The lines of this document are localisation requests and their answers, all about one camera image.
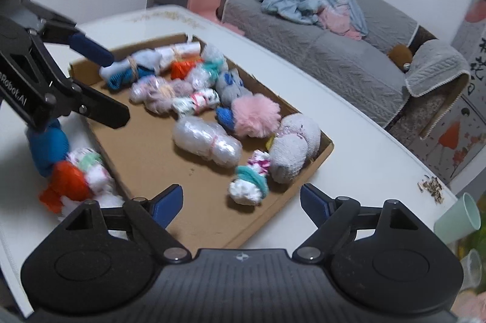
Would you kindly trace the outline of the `orange plastic bundle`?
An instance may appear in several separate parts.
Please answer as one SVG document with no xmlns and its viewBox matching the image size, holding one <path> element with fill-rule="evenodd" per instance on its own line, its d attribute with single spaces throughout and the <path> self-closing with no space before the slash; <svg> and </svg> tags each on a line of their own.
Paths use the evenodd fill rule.
<svg viewBox="0 0 486 323">
<path fill-rule="evenodd" d="M 69 161 L 53 166 L 48 187 L 39 194 L 39 201 L 52 213 L 62 212 L 63 197 L 82 202 L 93 196 L 83 172 Z"/>
</svg>

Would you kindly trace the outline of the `white sock purple band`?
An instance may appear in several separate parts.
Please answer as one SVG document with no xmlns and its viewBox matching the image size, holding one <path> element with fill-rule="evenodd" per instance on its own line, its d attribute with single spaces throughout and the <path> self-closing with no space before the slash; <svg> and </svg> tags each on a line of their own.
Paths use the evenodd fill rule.
<svg viewBox="0 0 486 323">
<path fill-rule="evenodd" d="M 269 148 L 271 177 L 279 184 L 292 182 L 319 148 L 320 128 L 315 121 L 302 113 L 285 116 Z"/>
</svg>

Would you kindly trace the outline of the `white rolled cloth bundle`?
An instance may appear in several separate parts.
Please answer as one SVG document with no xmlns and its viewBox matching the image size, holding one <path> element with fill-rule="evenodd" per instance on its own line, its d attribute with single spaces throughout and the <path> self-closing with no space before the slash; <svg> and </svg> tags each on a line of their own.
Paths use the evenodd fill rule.
<svg viewBox="0 0 486 323">
<path fill-rule="evenodd" d="M 164 72 L 178 60 L 198 56 L 201 51 L 201 45 L 199 42 L 185 42 L 157 47 L 155 51 L 161 56 L 158 62 L 159 71 Z"/>
</svg>

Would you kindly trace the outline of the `brown cardboard box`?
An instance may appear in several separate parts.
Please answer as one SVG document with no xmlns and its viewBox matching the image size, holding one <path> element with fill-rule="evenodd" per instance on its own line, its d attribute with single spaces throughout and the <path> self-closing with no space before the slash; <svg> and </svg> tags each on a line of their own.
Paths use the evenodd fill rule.
<svg viewBox="0 0 486 323">
<path fill-rule="evenodd" d="M 187 127 L 188 117 L 152 115 L 130 103 L 126 90 L 112 93 L 111 98 L 128 107 L 130 119 L 117 130 L 88 120 L 96 148 L 128 199 L 150 200 L 172 184 L 181 185 L 183 207 L 168 231 L 191 252 L 242 247 L 298 194 L 334 149 L 332 140 L 321 133 L 317 152 L 293 181 L 271 180 L 259 205 L 240 205 L 230 198 L 228 186 L 236 167 L 255 150 L 264 149 L 266 139 L 237 139 L 209 131 L 209 141 L 199 144 Z"/>
</svg>

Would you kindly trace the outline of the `pink fluffy blue knit bundle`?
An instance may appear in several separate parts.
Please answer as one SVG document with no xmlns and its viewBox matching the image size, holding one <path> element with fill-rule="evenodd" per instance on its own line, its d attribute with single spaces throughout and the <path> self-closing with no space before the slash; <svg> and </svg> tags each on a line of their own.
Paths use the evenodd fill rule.
<svg viewBox="0 0 486 323">
<path fill-rule="evenodd" d="M 280 106 L 261 93 L 236 98 L 230 108 L 217 107 L 216 119 L 239 138 L 266 138 L 280 126 Z"/>
</svg>

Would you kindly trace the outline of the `clear plastic bundle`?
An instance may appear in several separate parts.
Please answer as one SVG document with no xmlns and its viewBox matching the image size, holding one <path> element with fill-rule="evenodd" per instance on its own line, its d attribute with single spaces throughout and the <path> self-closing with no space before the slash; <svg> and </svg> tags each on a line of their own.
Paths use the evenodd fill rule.
<svg viewBox="0 0 486 323">
<path fill-rule="evenodd" d="M 242 156 L 241 142 L 216 122 L 201 117 L 178 119 L 172 131 L 175 145 L 220 167 L 236 167 Z"/>
</svg>

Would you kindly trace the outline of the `pastel bubble wrap bundle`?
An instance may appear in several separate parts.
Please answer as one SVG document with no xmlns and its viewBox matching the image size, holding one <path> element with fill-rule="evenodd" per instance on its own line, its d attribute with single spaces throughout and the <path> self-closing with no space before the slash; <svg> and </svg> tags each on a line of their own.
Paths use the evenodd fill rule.
<svg viewBox="0 0 486 323">
<path fill-rule="evenodd" d="M 130 87 L 129 101 L 133 104 L 143 103 L 149 93 L 158 91 L 159 87 L 165 84 L 167 84 L 167 81 L 160 76 L 144 76 Z"/>
</svg>

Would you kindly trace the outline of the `white floral pink band bundle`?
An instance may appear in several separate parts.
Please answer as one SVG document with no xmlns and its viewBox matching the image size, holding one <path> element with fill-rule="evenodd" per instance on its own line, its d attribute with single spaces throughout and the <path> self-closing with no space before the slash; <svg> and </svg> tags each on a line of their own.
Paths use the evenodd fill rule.
<svg viewBox="0 0 486 323">
<path fill-rule="evenodd" d="M 216 108 L 219 104 L 218 93 L 212 88 L 205 88 L 186 97 L 174 98 L 171 108 L 178 117 L 184 117 L 199 115 L 201 112 Z"/>
</svg>

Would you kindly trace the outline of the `pink plastic chair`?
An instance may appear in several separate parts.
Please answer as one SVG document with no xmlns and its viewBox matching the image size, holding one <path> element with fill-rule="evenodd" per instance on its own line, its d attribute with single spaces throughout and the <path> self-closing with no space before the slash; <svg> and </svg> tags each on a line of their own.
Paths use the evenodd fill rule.
<svg viewBox="0 0 486 323">
<path fill-rule="evenodd" d="M 219 9 L 222 0 L 187 0 L 186 8 L 199 16 L 216 23 L 224 28 L 227 28 L 234 33 L 244 36 L 244 32 L 236 26 L 222 22 L 217 16 L 217 10 Z"/>
</svg>

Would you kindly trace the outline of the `clear plastic cup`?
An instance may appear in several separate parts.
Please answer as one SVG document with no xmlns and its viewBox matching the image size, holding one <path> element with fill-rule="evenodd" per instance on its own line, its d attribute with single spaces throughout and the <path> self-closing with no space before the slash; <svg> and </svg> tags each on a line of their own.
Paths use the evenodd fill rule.
<svg viewBox="0 0 486 323">
<path fill-rule="evenodd" d="M 481 256 L 476 249 L 470 252 L 460 260 L 463 269 L 463 281 L 460 290 L 477 288 L 482 280 L 483 264 Z"/>
</svg>

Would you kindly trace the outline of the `white bubble wrap teal bundle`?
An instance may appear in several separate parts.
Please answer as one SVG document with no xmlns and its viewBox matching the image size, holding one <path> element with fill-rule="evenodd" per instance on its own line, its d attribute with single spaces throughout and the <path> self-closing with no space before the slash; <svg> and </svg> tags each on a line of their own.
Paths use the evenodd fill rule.
<svg viewBox="0 0 486 323">
<path fill-rule="evenodd" d="M 216 80 L 222 72 L 228 71 L 227 59 L 223 53 L 212 44 L 206 44 L 201 52 L 203 68 Z"/>
</svg>

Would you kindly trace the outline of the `grey sofa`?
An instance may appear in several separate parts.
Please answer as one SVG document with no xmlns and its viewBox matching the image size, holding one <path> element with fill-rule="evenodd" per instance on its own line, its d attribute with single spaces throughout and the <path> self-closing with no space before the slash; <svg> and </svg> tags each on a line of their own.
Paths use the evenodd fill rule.
<svg viewBox="0 0 486 323">
<path fill-rule="evenodd" d="M 257 0 L 224 0 L 222 21 L 319 80 L 385 129 L 428 135 L 471 80 L 465 58 L 384 0 L 356 2 L 368 25 L 368 35 L 359 41 L 265 14 Z M 407 73 L 388 57 L 399 44 L 413 53 Z"/>
</svg>

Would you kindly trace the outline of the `blue knit sock bundle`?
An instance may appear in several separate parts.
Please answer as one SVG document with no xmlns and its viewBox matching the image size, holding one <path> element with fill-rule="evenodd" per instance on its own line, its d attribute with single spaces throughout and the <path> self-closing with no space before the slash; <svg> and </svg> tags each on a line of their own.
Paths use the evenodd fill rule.
<svg viewBox="0 0 486 323">
<path fill-rule="evenodd" d="M 65 160 L 70 151 L 67 135 L 63 132 L 58 119 L 50 122 L 44 131 L 27 128 L 26 137 L 35 167 L 42 177 L 49 177 L 53 166 Z"/>
</svg>

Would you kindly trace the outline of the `white teal small bundle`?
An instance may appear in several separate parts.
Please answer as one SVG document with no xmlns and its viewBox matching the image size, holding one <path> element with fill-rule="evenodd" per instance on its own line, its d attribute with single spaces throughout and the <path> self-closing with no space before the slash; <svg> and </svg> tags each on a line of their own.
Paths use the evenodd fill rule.
<svg viewBox="0 0 486 323">
<path fill-rule="evenodd" d="M 244 166 L 236 168 L 236 177 L 228 186 L 230 198 L 240 205 L 260 205 L 269 193 L 267 175 L 270 164 L 269 153 L 255 150 Z"/>
</svg>

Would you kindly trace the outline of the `mauve sock cream band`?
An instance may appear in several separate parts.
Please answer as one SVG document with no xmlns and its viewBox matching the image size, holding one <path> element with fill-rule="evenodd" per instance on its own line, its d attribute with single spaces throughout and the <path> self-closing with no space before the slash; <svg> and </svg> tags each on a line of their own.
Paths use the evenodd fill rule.
<svg viewBox="0 0 486 323">
<path fill-rule="evenodd" d="M 144 106 L 151 113 L 163 115 L 171 110 L 176 98 L 188 97 L 193 92 L 193 85 L 183 79 L 160 79 L 147 89 Z"/>
</svg>

